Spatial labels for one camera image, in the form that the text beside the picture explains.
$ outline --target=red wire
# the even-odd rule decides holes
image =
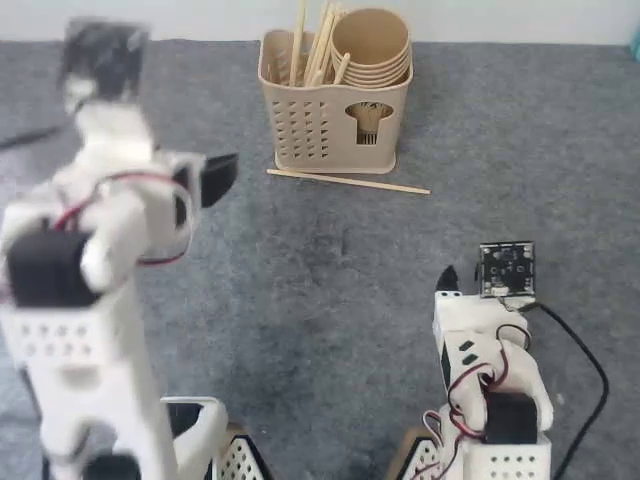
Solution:
[[[431,480],[442,480],[444,476],[449,472],[449,470],[453,466],[453,462],[456,461],[456,457],[458,456],[458,450],[460,449],[460,442],[462,441],[463,438],[464,438],[464,435],[462,434],[456,437],[456,440],[454,442],[453,457],[451,458],[449,465],[447,465],[447,468],[445,468],[440,475],[438,475],[437,477],[432,477]]]
[[[145,259],[141,259],[138,260],[138,265],[142,266],[142,267],[156,267],[158,265],[168,265],[170,263],[176,262],[178,260],[180,260],[182,257],[184,257],[184,255],[187,253],[187,251],[185,250],[184,252],[180,252],[178,255],[174,256],[174,257],[169,257],[169,258],[150,258],[148,260]]]
[[[457,387],[459,387],[460,384],[462,383],[462,381],[465,378],[467,378],[473,372],[476,372],[477,370],[480,370],[483,367],[491,367],[491,365],[489,363],[487,363],[487,362],[483,362],[483,363],[479,363],[478,365],[474,365],[473,367],[465,370],[464,373],[462,373],[458,378],[456,378],[456,380],[449,387],[449,392],[447,393],[447,402],[449,403],[449,406],[451,407],[451,410],[455,414],[462,415],[462,412],[453,404],[453,402],[451,400],[451,392],[453,392],[453,390],[455,390]]]
[[[509,359],[507,358],[507,352],[504,351],[504,345],[502,345],[502,342],[500,342],[500,345],[502,346],[502,348],[500,349],[500,356],[502,357],[504,370],[502,371],[502,375],[500,375],[500,377],[496,381],[489,384],[489,390],[495,390],[496,388],[498,388],[509,376]]]
[[[473,430],[469,428],[467,425],[465,425],[464,423],[462,423],[460,420],[455,418],[455,414],[452,411],[449,411],[449,419],[451,420],[451,423],[453,423],[458,428],[458,430],[460,430],[465,436],[475,438],[476,440],[479,440],[482,437],[484,437],[483,432],[478,432],[476,430]]]
[[[153,173],[153,172],[123,172],[123,173],[116,173],[114,175],[109,175],[107,177],[104,177],[102,179],[100,179],[95,186],[95,189],[98,188],[98,186],[102,183],[102,182],[106,182],[109,180],[123,180],[123,179],[135,179],[135,178],[139,178],[139,179],[145,179],[145,180],[157,180],[160,182],[165,182],[165,183],[169,183],[172,185],[179,185],[180,187],[182,187],[182,185],[178,182],[176,182],[173,178],[167,176],[167,175],[163,175],[160,173]],[[86,199],[84,199],[83,201],[81,201],[80,203],[78,203],[77,205],[69,208],[66,212],[64,212],[62,214],[62,216],[58,219],[58,221],[54,224],[53,228],[55,230],[64,230],[64,228],[67,226],[67,223],[74,219],[75,217],[77,217],[78,215],[80,215],[80,213],[82,213],[82,211],[87,208],[87,206],[93,201],[94,198],[94,193],[92,193],[91,195],[89,195],[89,197],[87,197]],[[158,258],[158,259],[142,259],[138,261],[138,265],[144,266],[144,267],[153,267],[153,266],[159,266],[159,265],[168,265],[170,263],[173,263],[177,260],[180,260],[182,257],[184,257],[184,255],[186,254],[186,250],[184,252],[179,253],[178,255],[175,255],[173,257],[169,257],[169,258]]]
[[[64,230],[67,225],[67,222],[74,217],[78,216],[82,210],[84,210],[87,205],[91,203],[91,198],[87,198],[82,202],[78,203],[76,206],[71,207],[66,212],[62,214],[62,216],[58,219],[58,221],[53,225],[54,230]]]
[[[432,468],[437,467],[438,465],[440,465],[440,464],[439,463],[430,463],[429,465],[426,465],[424,468],[416,470],[416,473],[415,473],[415,475],[413,477],[411,477],[411,480],[416,480],[424,472],[426,472],[427,470],[431,470]]]
[[[114,175],[109,175],[104,177],[96,183],[97,188],[102,182],[106,182],[108,180],[123,180],[123,179],[131,179],[131,178],[141,178],[146,180],[157,180],[160,182],[170,183],[172,185],[180,185],[180,183],[176,182],[173,178],[163,175],[160,173],[153,172],[123,172],[116,173]],[[54,224],[53,228],[56,230],[62,230],[67,222],[74,217],[78,216],[82,210],[84,210],[92,201],[93,201],[93,193],[89,195],[86,199],[78,203],[77,205],[71,207],[66,212],[62,214],[62,216],[58,219],[58,221]]]

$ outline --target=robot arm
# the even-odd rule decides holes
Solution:
[[[463,295],[455,271],[443,273],[433,331],[447,404],[430,447],[439,457],[431,466],[416,463],[404,478],[421,478],[427,469],[423,478],[433,480],[550,478],[544,432],[553,423],[553,406],[527,352],[527,321],[503,300]]]
[[[11,289],[2,330],[33,390],[58,480],[204,478],[216,474],[225,436],[217,400],[160,399],[133,271],[185,252],[200,209],[233,184],[237,159],[153,146],[133,103],[141,38],[131,25],[72,28],[63,86],[83,148],[11,203],[0,229]],[[109,59],[128,67],[103,68]],[[95,423],[111,427],[117,442],[113,454],[90,459]]]

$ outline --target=paper cup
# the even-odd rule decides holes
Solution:
[[[338,21],[331,36],[337,59],[341,61],[349,52],[350,66],[363,70],[397,64],[407,56],[410,44],[404,21],[388,10],[376,8],[348,13]]]

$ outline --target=beige basket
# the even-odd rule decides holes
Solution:
[[[313,34],[305,33],[303,52]],[[319,173],[387,173],[396,164],[396,143],[413,65],[398,85],[361,89],[346,85],[289,87],[293,33],[274,30],[262,41],[258,77],[269,111],[276,165],[283,170]],[[304,72],[307,54],[298,67]],[[377,132],[358,128],[347,112],[363,103],[381,103],[392,113],[381,118]]]

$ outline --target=wooden chopstick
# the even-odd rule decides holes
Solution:
[[[331,177],[328,175],[316,175],[313,173],[292,172],[288,170],[267,169],[269,175],[279,175],[281,177],[305,178],[309,180],[319,180],[321,182],[342,183],[345,185],[355,185],[357,187],[379,188],[382,190],[394,190],[404,193],[418,193],[421,195],[431,195],[431,190],[416,187],[405,187],[404,185],[394,185],[392,183],[368,182],[366,180],[355,180],[351,178]]]
[[[333,28],[333,20],[335,18],[335,7],[330,4],[327,15],[324,19],[324,24],[322,25],[322,29],[316,35],[320,35],[320,39],[318,40],[318,44],[316,45],[316,50],[311,58],[311,67],[309,70],[309,76],[305,79],[304,86],[308,87],[311,83],[311,80],[315,76],[316,72],[320,70],[322,67],[322,61],[324,60],[324,54],[327,48],[327,43],[330,40],[331,29]]]
[[[307,18],[307,0],[300,0],[298,7],[298,22],[293,33],[293,49],[291,51],[291,71],[289,72],[289,86],[295,87],[298,81],[298,62],[300,60],[300,48],[304,37],[304,23]]]
[[[307,65],[304,69],[303,85],[309,79],[309,72],[311,71],[311,62],[313,61],[313,57],[316,53],[316,49],[318,48],[318,41],[320,40],[320,34],[322,33],[322,27],[324,26],[324,22],[325,22],[325,19],[327,18],[328,12],[329,12],[329,0],[324,0],[324,4],[322,5],[322,12],[320,13],[320,25],[318,25],[316,34],[313,36],[313,43],[311,44],[311,50],[309,50],[309,56],[307,57]]]
[[[342,83],[342,78],[344,77],[344,72],[347,71],[347,66],[349,65],[349,61],[351,60],[351,54],[345,53],[344,57],[342,57],[342,62],[340,63],[340,68],[336,72],[336,78],[333,80],[334,85],[340,85]]]

